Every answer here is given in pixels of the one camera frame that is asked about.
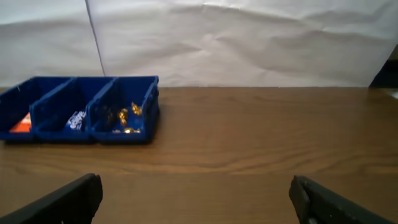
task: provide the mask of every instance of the bin compartment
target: bin compartment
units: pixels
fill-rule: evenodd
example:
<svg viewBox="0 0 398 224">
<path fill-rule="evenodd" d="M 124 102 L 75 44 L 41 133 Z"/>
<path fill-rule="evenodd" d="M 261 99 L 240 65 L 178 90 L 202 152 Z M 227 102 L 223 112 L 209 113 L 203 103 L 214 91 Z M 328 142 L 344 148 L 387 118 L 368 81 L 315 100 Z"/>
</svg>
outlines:
<svg viewBox="0 0 398 224">
<path fill-rule="evenodd" d="M 70 77 L 34 77 L 5 91 L 0 95 L 0 139 L 32 140 L 33 124 L 29 132 L 11 133 L 13 128 L 28 113 L 31 105 L 42 96 L 67 82 Z"/>
<path fill-rule="evenodd" d="M 120 77 L 95 99 L 89 110 L 91 135 L 100 142 L 147 142 L 153 138 L 159 114 L 157 83 L 153 77 Z M 132 103 L 141 109 L 137 115 Z M 123 126 L 118 113 L 127 109 L 127 124 Z M 126 128 L 135 131 L 125 133 Z"/>
<path fill-rule="evenodd" d="M 75 77 L 48 92 L 32 105 L 33 129 L 43 141 L 89 141 L 88 105 L 106 89 L 111 77 Z M 84 111 L 85 126 L 81 130 L 65 128 L 76 111 Z"/>
</svg>

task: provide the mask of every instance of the brown wooden surface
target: brown wooden surface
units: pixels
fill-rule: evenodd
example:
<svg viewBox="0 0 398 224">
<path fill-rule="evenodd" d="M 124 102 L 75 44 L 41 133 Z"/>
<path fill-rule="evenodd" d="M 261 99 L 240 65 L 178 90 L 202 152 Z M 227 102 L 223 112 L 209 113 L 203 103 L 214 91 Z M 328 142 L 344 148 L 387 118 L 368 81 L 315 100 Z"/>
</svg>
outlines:
<svg viewBox="0 0 398 224">
<path fill-rule="evenodd" d="M 0 215 L 94 172 L 93 223 L 298 223 L 306 175 L 398 222 L 398 101 L 363 88 L 163 88 L 147 146 L 0 148 Z"/>
</svg>

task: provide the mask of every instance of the storage bin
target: storage bin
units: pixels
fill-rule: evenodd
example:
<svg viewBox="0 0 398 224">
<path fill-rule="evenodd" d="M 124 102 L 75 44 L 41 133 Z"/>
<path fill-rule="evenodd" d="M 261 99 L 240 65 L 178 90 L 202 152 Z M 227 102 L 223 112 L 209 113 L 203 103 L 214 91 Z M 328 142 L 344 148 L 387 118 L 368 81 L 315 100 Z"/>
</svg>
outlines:
<svg viewBox="0 0 398 224">
<path fill-rule="evenodd" d="M 113 80 L 88 108 L 91 135 L 99 142 L 108 143 L 150 141 L 159 114 L 158 81 L 157 76 L 119 77 Z M 141 108 L 142 114 L 132 112 L 132 103 Z M 118 118 L 123 108 L 128 110 L 125 126 Z M 125 128 L 132 128 L 135 132 L 125 133 Z"/>
<path fill-rule="evenodd" d="M 32 105 L 32 128 L 41 141 L 86 141 L 90 140 L 88 107 L 90 102 L 107 89 L 111 77 L 75 77 L 41 97 Z M 81 130 L 65 128 L 76 111 L 86 112 L 85 126 Z"/>
<path fill-rule="evenodd" d="M 69 79 L 70 77 L 34 77 L 1 94 L 0 139 L 33 140 L 32 129 L 26 133 L 10 133 L 10 129 L 31 112 L 31 104 Z"/>
</svg>

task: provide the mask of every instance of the white paper backdrop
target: white paper backdrop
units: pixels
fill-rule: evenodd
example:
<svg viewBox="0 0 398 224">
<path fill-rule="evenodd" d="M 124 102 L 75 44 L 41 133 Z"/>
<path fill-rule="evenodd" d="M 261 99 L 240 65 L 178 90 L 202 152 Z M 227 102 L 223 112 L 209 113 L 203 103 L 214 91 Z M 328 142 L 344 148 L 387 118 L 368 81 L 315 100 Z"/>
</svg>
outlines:
<svg viewBox="0 0 398 224">
<path fill-rule="evenodd" d="M 103 75 L 84 0 L 0 1 L 0 86 Z"/>
<path fill-rule="evenodd" d="M 396 0 L 89 0 L 106 75 L 162 86 L 368 86 Z"/>
</svg>

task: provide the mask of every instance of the blue candy wrapper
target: blue candy wrapper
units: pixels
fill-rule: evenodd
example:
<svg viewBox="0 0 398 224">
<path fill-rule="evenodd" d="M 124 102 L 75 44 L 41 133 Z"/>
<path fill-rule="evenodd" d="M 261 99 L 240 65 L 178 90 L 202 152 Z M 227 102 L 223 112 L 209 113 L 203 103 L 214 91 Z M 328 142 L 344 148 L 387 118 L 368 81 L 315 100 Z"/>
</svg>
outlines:
<svg viewBox="0 0 398 224">
<path fill-rule="evenodd" d="M 63 129 L 67 131 L 82 131 L 85 128 L 85 118 L 85 111 L 76 111 L 69 118 Z"/>
</svg>

